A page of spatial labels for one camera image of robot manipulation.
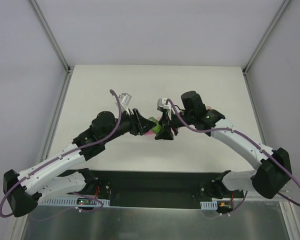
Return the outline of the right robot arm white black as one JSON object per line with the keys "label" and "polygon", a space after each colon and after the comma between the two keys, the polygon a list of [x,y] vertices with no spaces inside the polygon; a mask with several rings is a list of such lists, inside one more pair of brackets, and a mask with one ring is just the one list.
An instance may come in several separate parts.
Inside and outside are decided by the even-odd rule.
{"label": "right robot arm white black", "polygon": [[221,141],[243,157],[252,170],[235,172],[224,171],[207,190],[214,198],[227,197],[232,191],[256,191],[266,199],[275,197],[291,179],[289,153],[283,149],[273,149],[255,142],[235,128],[226,117],[215,109],[208,109],[201,96],[195,91],[181,95],[184,109],[173,112],[175,108],[167,98],[157,101],[157,109],[162,113],[159,120],[161,130],[156,140],[173,140],[181,127],[193,126],[196,133],[205,133]]}

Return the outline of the green pill bottle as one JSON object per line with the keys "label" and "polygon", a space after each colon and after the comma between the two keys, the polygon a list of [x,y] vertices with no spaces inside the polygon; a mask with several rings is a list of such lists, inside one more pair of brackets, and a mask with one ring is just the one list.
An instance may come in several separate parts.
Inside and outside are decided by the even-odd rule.
{"label": "green pill bottle", "polygon": [[150,131],[155,135],[158,134],[163,129],[163,127],[159,124],[159,120],[153,116],[149,117],[148,119],[155,123],[155,126],[153,126]]}

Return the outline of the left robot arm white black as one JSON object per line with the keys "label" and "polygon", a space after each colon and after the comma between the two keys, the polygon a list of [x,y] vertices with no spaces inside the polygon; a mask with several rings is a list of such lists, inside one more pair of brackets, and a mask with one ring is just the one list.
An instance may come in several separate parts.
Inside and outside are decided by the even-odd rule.
{"label": "left robot arm white black", "polygon": [[126,133],[142,136],[155,125],[155,122],[144,118],[136,108],[132,112],[120,112],[118,117],[110,111],[100,112],[88,129],[55,156],[20,172],[13,169],[7,171],[3,175],[2,202],[8,202],[11,215],[18,218],[32,212],[48,198],[72,192],[92,194],[98,183],[88,168],[79,169],[64,177],[60,175],[103,152],[107,142]]}

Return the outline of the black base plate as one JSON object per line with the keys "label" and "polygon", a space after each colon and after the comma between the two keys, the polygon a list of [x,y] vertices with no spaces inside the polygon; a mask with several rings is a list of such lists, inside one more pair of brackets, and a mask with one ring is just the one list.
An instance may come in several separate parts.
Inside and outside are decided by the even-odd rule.
{"label": "black base plate", "polygon": [[220,172],[155,172],[92,170],[94,186],[79,194],[97,194],[109,200],[112,207],[200,209],[202,202],[211,200],[236,202],[243,190],[221,187]]}

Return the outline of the aluminium frame post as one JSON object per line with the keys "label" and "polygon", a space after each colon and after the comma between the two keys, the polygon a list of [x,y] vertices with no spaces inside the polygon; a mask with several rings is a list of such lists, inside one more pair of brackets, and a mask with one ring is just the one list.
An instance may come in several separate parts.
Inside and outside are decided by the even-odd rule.
{"label": "aluminium frame post", "polygon": [[61,63],[62,67],[64,68],[66,73],[71,71],[71,66],[69,65],[68,61],[66,60],[50,26],[48,21],[46,20],[43,11],[37,0],[28,0],[27,1],[34,12],[35,17],[37,18],[50,46],[52,47],[54,53],[56,54],[59,62]]}
{"label": "aluminium frame post", "polygon": [[280,22],[281,18],[285,14],[286,10],[292,3],[292,0],[283,0],[277,11],[275,12],[274,16],[272,17],[271,21],[269,22],[267,28],[265,29],[264,33],[262,34],[260,40],[258,41],[254,51],[252,52],[249,60],[245,64],[245,66],[242,69],[242,73],[244,76],[248,74],[250,71],[251,67],[253,66],[254,62],[258,58],[258,56],[261,54],[263,48],[266,46],[266,43],[270,39],[273,31],[277,27],[278,23]]}

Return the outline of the left aluminium frame post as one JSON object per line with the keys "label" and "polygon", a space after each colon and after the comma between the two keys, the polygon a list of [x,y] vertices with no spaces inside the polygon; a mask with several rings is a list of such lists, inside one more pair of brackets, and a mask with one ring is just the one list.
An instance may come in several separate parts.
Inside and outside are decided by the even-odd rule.
{"label": "left aluminium frame post", "polygon": [[71,66],[69,65],[68,61],[66,60],[50,26],[48,21],[46,20],[43,11],[37,0],[28,0],[27,1],[34,12],[35,17],[37,18],[50,46],[52,47],[54,53],[56,54],[59,62],[61,63],[62,67],[64,68],[66,73],[71,71]]}

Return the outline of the right aluminium frame post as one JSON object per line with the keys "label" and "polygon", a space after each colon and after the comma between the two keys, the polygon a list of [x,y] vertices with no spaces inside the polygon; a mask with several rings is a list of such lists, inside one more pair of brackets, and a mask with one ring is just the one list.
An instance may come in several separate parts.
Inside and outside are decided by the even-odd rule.
{"label": "right aluminium frame post", "polygon": [[275,12],[274,16],[272,17],[271,21],[269,22],[267,28],[265,29],[264,33],[262,34],[260,40],[258,41],[254,51],[252,52],[249,60],[245,64],[245,66],[242,69],[242,73],[244,76],[248,74],[250,71],[251,67],[253,66],[254,62],[258,58],[258,56],[261,54],[263,48],[266,46],[266,43],[270,39],[273,31],[277,27],[278,23],[280,22],[281,18],[285,14],[286,10],[292,3],[292,0],[283,0],[277,11]]}

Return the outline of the pink weekly pill organizer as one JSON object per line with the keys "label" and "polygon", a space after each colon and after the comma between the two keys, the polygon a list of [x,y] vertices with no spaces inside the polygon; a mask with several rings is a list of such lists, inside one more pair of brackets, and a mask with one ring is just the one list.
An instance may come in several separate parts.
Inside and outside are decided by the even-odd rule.
{"label": "pink weekly pill organizer", "polygon": [[150,135],[156,136],[156,134],[153,134],[151,131],[147,132],[145,135],[146,136],[150,136]]}

